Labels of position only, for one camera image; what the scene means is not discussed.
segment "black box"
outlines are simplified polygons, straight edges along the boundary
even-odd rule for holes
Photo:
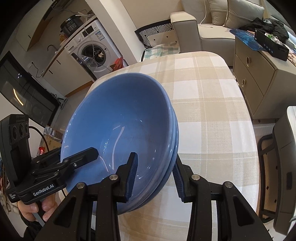
[[[270,53],[271,56],[287,61],[289,49],[281,46],[265,36],[265,32],[255,29],[255,40]]]

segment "drawer cabinet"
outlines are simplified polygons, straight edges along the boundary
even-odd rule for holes
[[[274,68],[260,52],[252,50],[242,41],[236,41],[236,50],[236,55],[253,76],[264,95],[274,75]]]
[[[253,51],[235,38],[233,74],[252,119],[281,118],[296,106],[296,67],[265,51]]]
[[[237,80],[246,95],[246,98],[251,107],[252,113],[255,113],[259,104],[263,99],[263,94],[261,93],[258,85],[253,79],[252,75],[249,73],[247,68],[244,66],[243,62],[235,55],[235,68],[234,71],[237,75]]]

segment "kitchen cabinet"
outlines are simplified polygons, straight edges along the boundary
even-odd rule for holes
[[[25,51],[37,43],[50,22],[43,16],[50,8],[53,0],[40,0],[21,20],[16,34],[16,40]]]
[[[63,50],[53,61],[44,78],[64,96],[93,81],[90,75],[66,50]]]

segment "blue bowl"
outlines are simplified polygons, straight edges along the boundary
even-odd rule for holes
[[[70,191],[78,182],[102,181],[138,154],[132,197],[118,213],[134,209],[155,191],[173,155],[176,123],[164,88],[140,73],[114,76],[96,87],[74,112],[62,143],[61,160],[94,147],[97,160],[78,169],[67,181]]]
[[[168,179],[172,173],[172,170],[174,168],[174,165],[175,165],[175,162],[177,159],[178,147],[179,147],[179,127],[178,127],[178,121],[177,121],[176,114],[175,114],[175,121],[176,121],[176,140],[175,140],[174,151],[173,151],[172,158],[170,160],[169,167],[168,167],[162,181],[160,182],[158,187],[154,190],[154,192],[151,194],[151,196],[148,199],[146,199],[143,203],[141,203],[139,206],[134,208],[133,210],[136,210],[136,209],[146,205],[148,202],[150,202],[161,191],[161,189],[164,187],[164,185],[166,184],[166,182],[168,181]]]

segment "plaid tablecloth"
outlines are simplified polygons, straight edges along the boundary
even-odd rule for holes
[[[259,165],[254,130],[239,87],[218,55],[193,52],[146,60],[98,79],[140,72],[155,78],[167,91],[176,112],[179,156],[193,172],[210,182],[231,181],[256,209]],[[213,240],[217,217],[213,210]],[[173,176],[147,205],[118,217],[121,240],[186,240],[191,203],[178,197]]]

